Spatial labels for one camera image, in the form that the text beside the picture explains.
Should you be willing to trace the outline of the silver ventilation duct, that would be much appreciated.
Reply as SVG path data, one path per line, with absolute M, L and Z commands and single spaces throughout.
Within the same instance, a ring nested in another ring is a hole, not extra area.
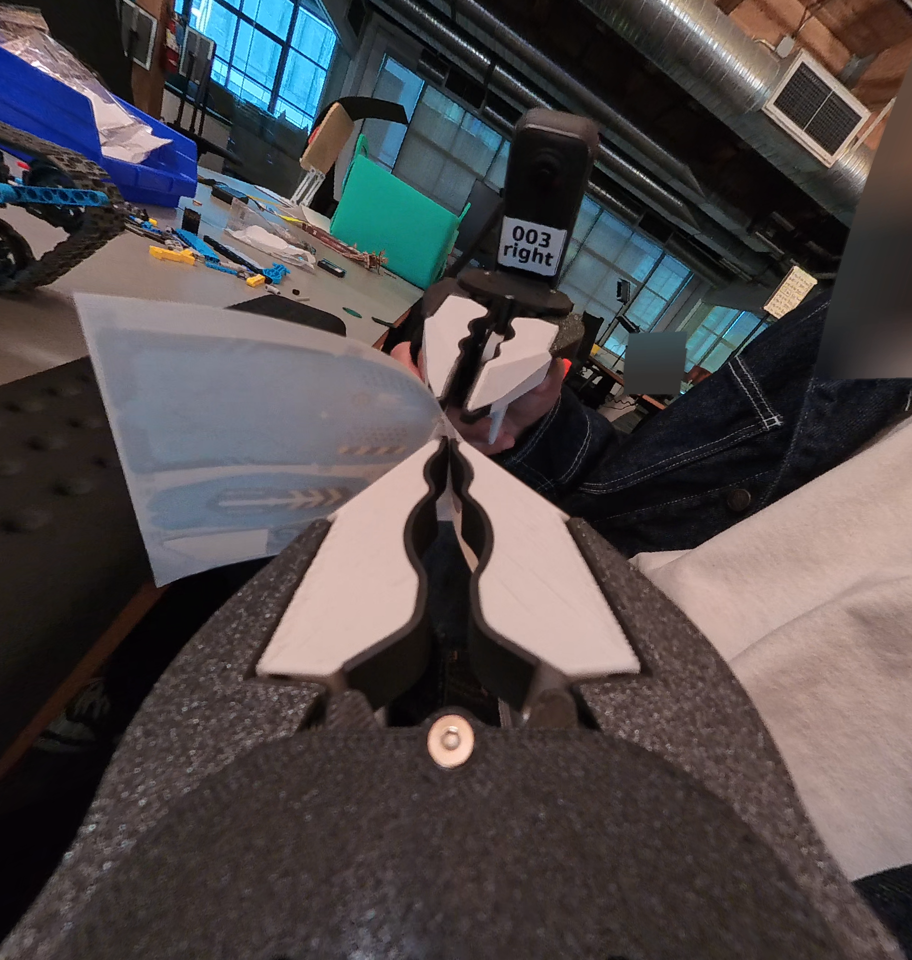
M 797 39 L 786 33 L 776 47 L 767 46 L 710 1 L 561 2 L 561 6 L 570 13 L 581 9 L 593 26 L 633 48 L 823 210 L 845 223 L 852 221 L 873 162 L 862 133 L 869 128 L 870 117 L 851 146 L 826 167 L 762 110 L 787 62 L 801 51 L 835 77 Z

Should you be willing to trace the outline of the blue yellow toy robot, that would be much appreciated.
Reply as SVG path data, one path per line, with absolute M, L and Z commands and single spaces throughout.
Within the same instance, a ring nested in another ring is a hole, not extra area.
M 0 214 L 0 294 L 46 286 L 123 234 L 124 198 L 82 154 L 0 121 L 0 211 L 18 208 L 63 232 L 40 255 Z

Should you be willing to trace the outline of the black and beige cardboard stand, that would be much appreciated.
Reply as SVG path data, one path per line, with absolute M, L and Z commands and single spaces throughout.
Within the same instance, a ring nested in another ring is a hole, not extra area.
M 350 140 L 354 125 L 371 118 L 402 125 L 409 123 L 403 105 L 374 97 L 341 97 L 324 109 L 299 160 L 304 176 L 289 199 L 291 207 L 312 203 Z

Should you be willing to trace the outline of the person's right hand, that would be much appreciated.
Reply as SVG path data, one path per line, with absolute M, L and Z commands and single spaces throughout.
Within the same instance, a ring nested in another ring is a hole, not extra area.
M 569 360 L 554 359 L 541 383 L 507 407 L 493 442 L 488 442 L 492 424 L 489 417 L 469 423 L 462 420 L 460 410 L 455 406 L 446 408 L 445 414 L 465 442 L 488 457 L 496 457 L 521 443 L 523 435 L 552 410 L 560 398 L 569 370 Z

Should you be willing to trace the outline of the clear plastic bag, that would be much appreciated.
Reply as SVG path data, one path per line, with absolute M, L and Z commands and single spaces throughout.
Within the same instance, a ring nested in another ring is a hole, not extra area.
M 0 3 L 0 50 L 83 96 L 93 112 L 100 148 L 115 161 L 144 163 L 172 142 L 132 105 L 109 90 L 98 70 L 51 34 L 42 12 Z
M 224 232 L 231 238 L 258 250 L 275 260 L 308 273 L 317 265 L 315 254 L 303 246 L 290 242 L 285 235 L 272 230 L 273 223 L 258 217 L 230 220 Z

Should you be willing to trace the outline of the white air vent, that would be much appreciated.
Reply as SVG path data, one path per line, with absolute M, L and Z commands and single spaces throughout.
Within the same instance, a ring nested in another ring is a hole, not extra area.
M 870 116 L 870 110 L 805 51 L 787 61 L 762 111 L 825 167 L 853 145 Z

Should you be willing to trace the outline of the small wooden model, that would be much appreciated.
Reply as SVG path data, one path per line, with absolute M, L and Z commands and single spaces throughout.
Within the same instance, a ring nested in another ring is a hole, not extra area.
M 351 246 L 335 238 L 326 229 L 310 222 L 300 222 L 299 226 L 306 234 L 315 237 L 322 246 L 363 266 L 368 271 L 378 273 L 381 268 L 387 266 L 387 256 L 384 252 L 372 253 L 359 250 L 356 246 Z

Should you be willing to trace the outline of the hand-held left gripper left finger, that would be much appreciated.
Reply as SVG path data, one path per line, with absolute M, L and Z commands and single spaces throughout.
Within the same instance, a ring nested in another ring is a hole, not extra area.
M 427 576 L 449 441 L 431 440 L 336 510 L 257 664 L 263 678 L 362 692 L 379 709 L 426 670 Z

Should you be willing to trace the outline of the person's white shirt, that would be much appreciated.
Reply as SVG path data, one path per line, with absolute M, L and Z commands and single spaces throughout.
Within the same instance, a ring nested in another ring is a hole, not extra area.
M 630 563 L 750 694 L 846 876 L 912 863 L 912 413 L 699 547 Z

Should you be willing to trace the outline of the person's shoe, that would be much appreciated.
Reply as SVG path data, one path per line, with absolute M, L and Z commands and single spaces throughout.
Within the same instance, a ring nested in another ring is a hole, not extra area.
M 106 680 L 92 678 L 43 729 L 32 749 L 66 756 L 111 751 L 122 738 L 114 724 L 113 702 Z

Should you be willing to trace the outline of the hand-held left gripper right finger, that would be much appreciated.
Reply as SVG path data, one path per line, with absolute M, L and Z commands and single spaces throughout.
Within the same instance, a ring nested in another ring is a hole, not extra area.
M 642 665 L 577 545 L 570 518 L 462 440 L 450 476 L 469 585 L 469 658 L 483 687 L 514 710 L 544 690 Z

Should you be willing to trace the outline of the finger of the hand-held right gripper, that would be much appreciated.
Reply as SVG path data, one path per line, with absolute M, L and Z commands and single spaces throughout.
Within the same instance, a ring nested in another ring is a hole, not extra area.
M 423 327 L 423 373 L 436 400 L 443 400 L 455 377 L 461 344 L 477 320 L 477 301 L 450 294 L 428 316 Z
M 486 343 L 479 371 L 464 401 L 465 414 L 479 413 L 488 406 L 490 426 L 487 443 L 492 445 L 511 402 L 546 377 L 552 356 L 550 348 L 559 331 L 549 320 L 516 317 L 509 320 L 504 336 L 497 342 L 492 334 Z

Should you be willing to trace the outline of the person's denim jacket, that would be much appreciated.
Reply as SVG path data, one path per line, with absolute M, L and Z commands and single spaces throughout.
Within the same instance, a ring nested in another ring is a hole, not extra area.
M 780 319 L 672 404 L 682 424 L 667 549 L 690 549 L 840 466 L 912 414 L 908 379 L 815 372 L 833 291 Z

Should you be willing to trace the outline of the blue bin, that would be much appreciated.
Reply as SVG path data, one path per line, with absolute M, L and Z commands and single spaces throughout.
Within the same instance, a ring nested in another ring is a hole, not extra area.
M 140 164 L 104 157 L 90 100 L 0 47 L 1 122 L 97 163 L 127 201 L 174 208 L 196 192 L 195 143 L 139 110 L 134 113 L 169 142 Z

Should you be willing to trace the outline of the blue white sticker sheet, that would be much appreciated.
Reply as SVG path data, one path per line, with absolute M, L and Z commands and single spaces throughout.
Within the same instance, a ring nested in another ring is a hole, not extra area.
M 78 293 L 153 581 L 278 554 L 442 430 L 426 386 L 278 318 Z

